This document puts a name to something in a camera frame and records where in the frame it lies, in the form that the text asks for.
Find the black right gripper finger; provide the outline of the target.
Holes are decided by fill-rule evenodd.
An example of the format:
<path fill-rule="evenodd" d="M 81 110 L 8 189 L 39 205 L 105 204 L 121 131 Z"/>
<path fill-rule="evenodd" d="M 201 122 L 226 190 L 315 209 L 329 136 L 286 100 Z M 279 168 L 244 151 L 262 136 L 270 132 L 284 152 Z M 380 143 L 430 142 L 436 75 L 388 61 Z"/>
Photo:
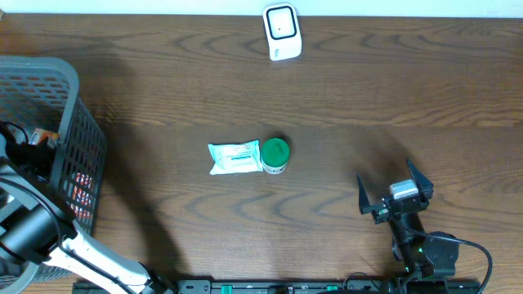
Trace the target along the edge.
<path fill-rule="evenodd" d="M 365 187 L 363 185 L 363 182 L 360 179 L 360 175 L 357 174 L 356 178 L 357 178 L 358 188 L 359 188 L 359 191 L 358 191 L 359 210 L 360 210 L 360 214 L 364 215 L 371 211 L 371 205 L 369 202 L 369 197 L 368 197 Z"/>
<path fill-rule="evenodd" d="M 407 158 L 406 163 L 409 169 L 409 173 L 414 184 L 418 187 L 418 192 L 425 198 L 431 199 L 434 192 L 433 183 L 424 176 L 413 164 L 413 162 Z"/>

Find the red snack bar wrapper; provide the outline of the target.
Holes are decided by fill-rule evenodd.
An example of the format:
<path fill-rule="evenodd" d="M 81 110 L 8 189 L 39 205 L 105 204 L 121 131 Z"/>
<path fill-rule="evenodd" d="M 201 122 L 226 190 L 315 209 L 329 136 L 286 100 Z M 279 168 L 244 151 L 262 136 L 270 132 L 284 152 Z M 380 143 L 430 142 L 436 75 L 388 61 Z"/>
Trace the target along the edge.
<path fill-rule="evenodd" d="M 73 180 L 70 206 L 79 220 L 90 221 L 93 208 L 93 179 L 87 174 L 76 172 L 73 174 Z"/>

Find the green lid jar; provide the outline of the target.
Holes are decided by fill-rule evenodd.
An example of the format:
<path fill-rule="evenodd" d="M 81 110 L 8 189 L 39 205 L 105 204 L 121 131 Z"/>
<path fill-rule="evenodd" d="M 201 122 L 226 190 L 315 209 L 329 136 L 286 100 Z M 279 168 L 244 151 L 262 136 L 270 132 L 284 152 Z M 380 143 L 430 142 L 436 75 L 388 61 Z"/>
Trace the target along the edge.
<path fill-rule="evenodd" d="M 290 148 L 285 140 L 271 138 L 261 147 L 261 163 L 265 172 L 271 175 L 282 173 L 288 166 Z"/>

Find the teal wet wipes pack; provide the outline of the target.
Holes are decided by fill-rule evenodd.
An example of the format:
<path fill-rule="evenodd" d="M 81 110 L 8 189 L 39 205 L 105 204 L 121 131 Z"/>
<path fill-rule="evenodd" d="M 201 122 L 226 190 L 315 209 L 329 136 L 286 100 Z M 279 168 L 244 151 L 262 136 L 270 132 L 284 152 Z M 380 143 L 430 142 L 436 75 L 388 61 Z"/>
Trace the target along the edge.
<path fill-rule="evenodd" d="M 241 144 L 208 144 L 214 165 L 210 175 L 262 172 L 259 140 Z"/>

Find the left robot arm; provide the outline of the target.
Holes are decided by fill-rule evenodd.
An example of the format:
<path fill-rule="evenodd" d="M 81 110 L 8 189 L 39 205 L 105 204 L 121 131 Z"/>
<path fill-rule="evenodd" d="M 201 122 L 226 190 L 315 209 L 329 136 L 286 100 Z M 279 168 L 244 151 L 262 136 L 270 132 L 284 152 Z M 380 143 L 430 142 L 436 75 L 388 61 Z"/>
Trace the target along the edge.
<path fill-rule="evenodd" d="M 1 236 L 1 258 L 72 271 L 110 293 L 174 293 L 177 288 L 142 263 L 111 251 L 85 233 L 62 198 L 17 167 L 6 155 L 1 183 L 36 205 Z"/>

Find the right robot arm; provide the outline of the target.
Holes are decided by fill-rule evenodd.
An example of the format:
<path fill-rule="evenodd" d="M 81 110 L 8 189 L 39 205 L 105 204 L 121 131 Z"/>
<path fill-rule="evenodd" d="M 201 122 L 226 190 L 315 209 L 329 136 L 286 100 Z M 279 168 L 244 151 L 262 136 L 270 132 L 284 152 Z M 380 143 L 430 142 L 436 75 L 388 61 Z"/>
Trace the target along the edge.
<path fill-rule="evenodd" d="M 370 214 L 377 225 L 389 224 L 396 259 L 405 263 L 415 280 L 452 277 L 456 273 L 459 244 L 451 240 L 451 234 L 424 230 L 418 213 L 428 208 L 434 185 L 411 160 L 407 166 L 411 178 L 391 185 L 390 194 L 380 203 L 369 201 L 363 182 L 358 179 L 360 213 Z"/>

